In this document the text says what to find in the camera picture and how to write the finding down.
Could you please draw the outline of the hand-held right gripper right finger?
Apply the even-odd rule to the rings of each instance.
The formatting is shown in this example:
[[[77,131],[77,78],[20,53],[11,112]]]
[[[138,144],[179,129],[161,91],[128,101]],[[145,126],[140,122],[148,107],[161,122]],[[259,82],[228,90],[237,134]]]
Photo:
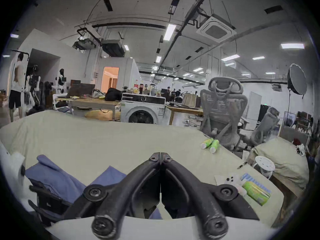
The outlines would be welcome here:
[[[259,221],[235,186],[203,183],[168,153],[161,153],[161,192],[162,203],[170,216],[197,217],[206,238],[222,238],[227,234],[226,215]]]

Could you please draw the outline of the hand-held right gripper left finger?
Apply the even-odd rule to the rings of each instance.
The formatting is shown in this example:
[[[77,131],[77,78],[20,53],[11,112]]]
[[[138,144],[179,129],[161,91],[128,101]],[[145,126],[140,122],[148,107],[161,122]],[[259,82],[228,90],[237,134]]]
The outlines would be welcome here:
[[[137,166],[117,184],[90,185],[63,214],[63,220],[94,217],[98,238],[116,238],[126,215],[149,219],[160,202],[160,153]]]

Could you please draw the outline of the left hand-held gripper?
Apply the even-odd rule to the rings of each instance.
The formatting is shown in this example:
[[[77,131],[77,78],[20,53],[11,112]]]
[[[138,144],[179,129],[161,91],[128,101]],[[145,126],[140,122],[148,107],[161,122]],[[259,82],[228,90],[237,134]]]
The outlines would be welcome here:
[[[2,142],[0,142],[0,164],[4,177],[14,197],[26,210],[24,204],[24,178],[22,169],[25,166],[25,157],[19,152],[10,154]],[[45,226],[51,226],[62,220],[63,214],[71,206],[71,203],[53,194],[40,181],[30,179],[29,189],[37,194],[37,205],[28,200],[29,206],[36,212]]]

